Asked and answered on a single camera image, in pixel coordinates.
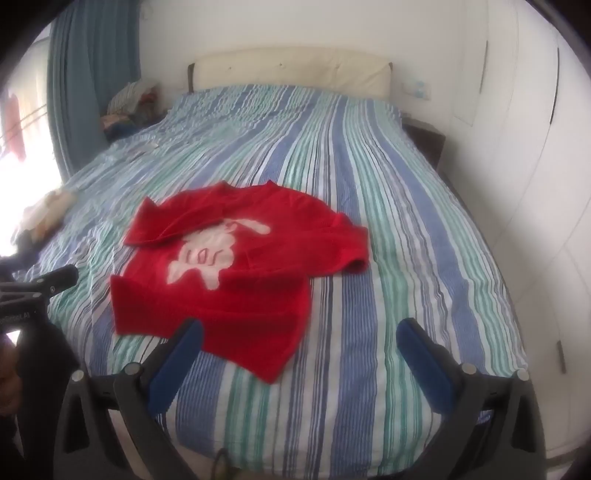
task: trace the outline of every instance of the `blue gripper pad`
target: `blue gripper pad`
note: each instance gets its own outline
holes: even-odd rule
[[[396,328],[396,343],[431,409],[448,416],[456,405],[456,392],[452,380],[433,354],[436,345],[426,344],[428,337],[422,338],[413,327],[413,320],[405,319]]]
[[[148,412],[152,417],[165,413],[171,406],[185,376],[201,351],[201,323],[191,322],[182,337],[178,339],[175,335],[169,340],[172,341],[176,341],[176,345],[148,386]]]

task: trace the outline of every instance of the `nightstand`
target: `nightstand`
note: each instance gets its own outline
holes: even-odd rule
[[[436,170],[443,151],[445,135],[434,126],[409,117],[402,119],[402,128],[417,146],[419,152],[425,155],[427,161]]]

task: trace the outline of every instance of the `headboard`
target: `headboard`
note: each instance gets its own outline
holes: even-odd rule
[[[259,83],[316,87],[388,101],[392,64],[376,55],[339,48],[267,47],[206,55],[187,72],[189,92]]]

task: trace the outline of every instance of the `pile of clothes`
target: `pile of clothes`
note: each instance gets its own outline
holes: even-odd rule
[[[128,83],[109,102],[106,115],[100,118],[109,143],[129,137],[158,123],[158,82],[139,79]]]

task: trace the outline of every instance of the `blue striped duvet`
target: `blue striped duvet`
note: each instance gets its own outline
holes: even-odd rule
[[[310,193],[368,227],[370,268],[312,280],[310,326],[277,383],[200,353],[170,411],[175,442],[290,478],[403,469],[440,419],[395,345],[413,316],[481,371],[525,366],[505,286],[468,215],[414,148],[396,109],[301,87],[237,86],[180,98],[160,124],[117,142],[71,179],[79,201],[29,276],[69,262],[76,289],[51,304],[92,374],[140,361],[160,341],[113,332],[108,278],[140,201],[226,180]]]

